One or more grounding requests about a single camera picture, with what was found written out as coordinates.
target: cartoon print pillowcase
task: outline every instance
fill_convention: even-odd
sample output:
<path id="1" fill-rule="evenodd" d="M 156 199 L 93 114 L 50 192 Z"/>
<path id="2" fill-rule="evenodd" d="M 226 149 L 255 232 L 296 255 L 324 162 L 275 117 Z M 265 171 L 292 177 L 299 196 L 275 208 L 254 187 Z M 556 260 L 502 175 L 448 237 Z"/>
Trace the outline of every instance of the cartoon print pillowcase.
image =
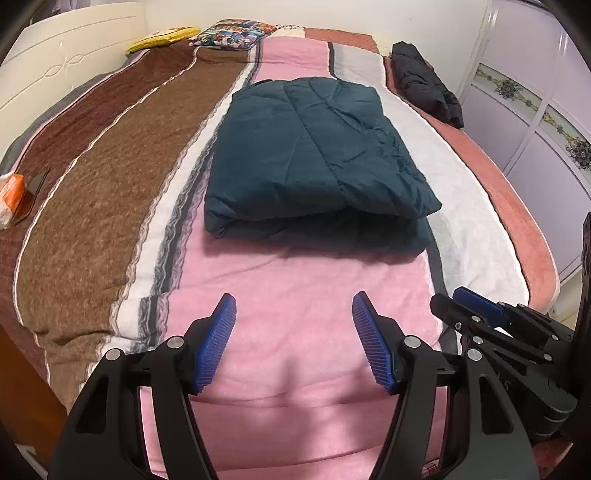
<path id="1" fill-rule="evenodd" d="M 277 27 L 253 20 L 220 20 L 199 35 L 190 38 L 190 45 L 220 47 L 229 50 L 249 50 L 261 38 Z"/>

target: wooden bed frame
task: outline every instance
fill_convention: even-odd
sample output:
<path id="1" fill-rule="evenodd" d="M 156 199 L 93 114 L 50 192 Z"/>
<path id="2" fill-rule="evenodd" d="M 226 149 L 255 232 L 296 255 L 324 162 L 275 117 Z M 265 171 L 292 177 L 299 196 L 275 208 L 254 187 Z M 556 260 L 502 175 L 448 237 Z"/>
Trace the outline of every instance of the wooden bed frame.
<path id="1" fill-rule="evenodd" d="M 0 66 L 0 158 L 46 109 L 125 61 L 145 36 L 142 3 L 82 8 L 27 27 Z M 15 443 L 35 447 L 47 466 L 66 409 L 0 327 L 0 422 Z"/>

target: yellow pillow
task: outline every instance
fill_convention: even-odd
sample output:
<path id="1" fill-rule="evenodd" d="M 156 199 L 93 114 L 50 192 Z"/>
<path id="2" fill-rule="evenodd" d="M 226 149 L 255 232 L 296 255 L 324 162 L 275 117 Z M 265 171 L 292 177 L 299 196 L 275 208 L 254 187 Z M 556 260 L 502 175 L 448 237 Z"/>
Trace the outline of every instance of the yellow pillow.
<path id="1" fill-rule="evenodd" d="M 201 29 L 196 27 L 177 27 L 162 30 L 135 42 L 127 49 L 129 53 L 133 53 L 144 48 L 161 47 L 162 45 L 170 45 L 185 38 L 194 37 Z"/>

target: pink bed sheet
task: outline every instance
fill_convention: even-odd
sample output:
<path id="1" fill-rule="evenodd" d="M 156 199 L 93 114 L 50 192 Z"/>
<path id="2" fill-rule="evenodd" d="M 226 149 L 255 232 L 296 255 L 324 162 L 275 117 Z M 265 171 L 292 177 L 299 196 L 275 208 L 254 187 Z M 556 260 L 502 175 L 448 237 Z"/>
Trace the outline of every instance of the pink bed sheet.
<path id="1" fill-rule="evenodd" d="M 277 38 L 264 48 L 253 82 L 329 76 L 318 65 L 326 43 Z M 284 64 L 285 49 L 292 62 Z M 165 337 L 211 314 L 223 293 L 238 315 L 213 383 L 192 399 L 204 442 L 223 480 L 368 478 L 384 442 L 395 397 L 376 384 L 351 318 L 365 290 L 406 334 L 438 348 L 441 322 L 429 310 L 425 253 L 344 257 L 326 252 L 212 239 L 197 211 L 178 290 L 168 297 Z M 439 455 L 439 392 L 426 460 Z M 152 471 L 164 476 L 149 390 L 142 414 Z"/>

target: brown stripe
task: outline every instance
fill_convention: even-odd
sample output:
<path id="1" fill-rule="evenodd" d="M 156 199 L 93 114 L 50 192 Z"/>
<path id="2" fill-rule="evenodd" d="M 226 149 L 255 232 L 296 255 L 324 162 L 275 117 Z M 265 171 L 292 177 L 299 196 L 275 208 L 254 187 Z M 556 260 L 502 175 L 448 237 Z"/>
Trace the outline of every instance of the brown stripe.
<path id="1" fill-rule="evenodd" d="M 24 323 L 42 332 L 51 385 L 69 406 L 86 364 L 113 333 L 142 221 L 199 125 L 232 87 L 247 52 L 200 48 L 189 70 L 109 128 L 65 175 L 32 230 L 17 284 Z"/>
<path id="2" fill-rule="evenodd" d="M 193 50 L 188 42 L 151 50 L 137 63 L 94 87 L 67 112 L 52 120 L 32 141 L 22 158 L 18 172 L 26 181 L 45 168 L 51 170 L 30 217 L 16 227 L 0 232 L 0 323 L 43 378 L 47 375 L 43 350 L 37 347 L 32 334 L 18 323 L 12 305 L 12 279 L 25 233 L 39 205 L 70 162 L 127 106 L 190 65 Z"/>

